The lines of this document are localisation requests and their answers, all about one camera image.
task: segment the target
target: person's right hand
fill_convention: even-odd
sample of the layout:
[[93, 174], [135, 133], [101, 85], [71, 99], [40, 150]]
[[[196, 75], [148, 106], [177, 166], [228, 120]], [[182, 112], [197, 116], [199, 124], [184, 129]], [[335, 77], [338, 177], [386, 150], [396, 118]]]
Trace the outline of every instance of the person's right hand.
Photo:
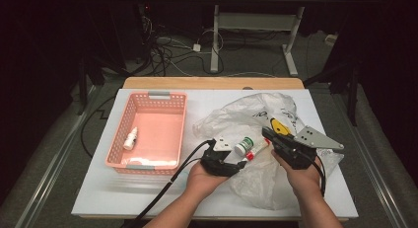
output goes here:
[[292, 167], [281, 158], [279, 155], [271, 151], [273, 157], [286, 170], [290, 185], [293, 188], [293, 193], [298, 198], [306, 198], [313, 195], [321, 195], [319, 187], [319, 172], [311, 165], [306, 170], [293, 170]]

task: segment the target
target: person's left hand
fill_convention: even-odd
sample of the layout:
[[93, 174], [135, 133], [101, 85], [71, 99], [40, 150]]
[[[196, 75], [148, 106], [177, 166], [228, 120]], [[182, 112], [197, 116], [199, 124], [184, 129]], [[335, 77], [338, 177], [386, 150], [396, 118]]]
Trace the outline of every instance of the person's left hand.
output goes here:
[[197, 199], [203, 200], [227, 179], [228, 177], [217, 177], [208, 174], [200, 162], [197, 162], [190, 169], [187, 187], [184, 193], [196, 196]]

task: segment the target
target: wooden edge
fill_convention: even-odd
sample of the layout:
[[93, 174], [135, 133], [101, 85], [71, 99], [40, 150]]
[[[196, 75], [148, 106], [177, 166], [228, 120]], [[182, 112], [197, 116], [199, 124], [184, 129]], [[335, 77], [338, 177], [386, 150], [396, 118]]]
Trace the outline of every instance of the wooden edge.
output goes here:
[[130, 77], [125, 89], [287, 90], [305, 89], [299, 78]]

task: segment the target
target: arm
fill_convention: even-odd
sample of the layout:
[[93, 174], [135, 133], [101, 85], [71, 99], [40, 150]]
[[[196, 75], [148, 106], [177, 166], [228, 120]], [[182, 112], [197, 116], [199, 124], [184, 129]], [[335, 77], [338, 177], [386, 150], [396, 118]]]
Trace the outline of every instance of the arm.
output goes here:
[[209, 175], [200, 162], [196, 163], [190, 170], [183, 194], [145, 227], [187, 227], [200, 202], [227, 179]]
[[289, 183], [298, 199], [305, 227], [342, 227], [320, 193], [319, 173], [314, 166], [306, 170], [293, 170], [274, 150], [271, 154], [287, 172]]

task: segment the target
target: white table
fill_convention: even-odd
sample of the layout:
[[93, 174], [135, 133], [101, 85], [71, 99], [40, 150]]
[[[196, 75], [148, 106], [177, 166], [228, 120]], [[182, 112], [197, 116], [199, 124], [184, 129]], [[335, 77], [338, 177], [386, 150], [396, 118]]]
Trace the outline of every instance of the white table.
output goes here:
[[[138, 89], [119, 90], [113, 109], [108, 118], [102, 138], [93, 157], [90, 168], [75, 201], [72, 214], [85, 218], [123, 218], [136, 217], [157, 195], [168, 178], [147, 180], [142, 176], [119, 174], [105, 165], [105, 157], [115, 134], [127, 97]], [[192, 125], [209, 115], [212, 110], [243, 96], [255, 93], [280, 92], [294, 98], [298, 115], [306, 125], [323, 132], [314, 102], [308, 90], [186, 90], [188, 96], [187, 113], [184, 126], [181, 160], [202, 142], [192, 133]], [[187, 173], [180, 174], [178, 179], [150, 210], [146, 217], [156, 216], [162, 209], [176, 199], [183, 191]], [[325, 199], [336, 216], [341, 219], [358, 217], [352, 197], [337, 166], [327, 181]], [[300, 219], [298, 207], [282, 210], [265, 210], [255, 208], [237, 195], [231, 193], [227, 184], [222, 184], [205, 199], [194, 214], [194, 219], [225, 220], [297, 220]]]

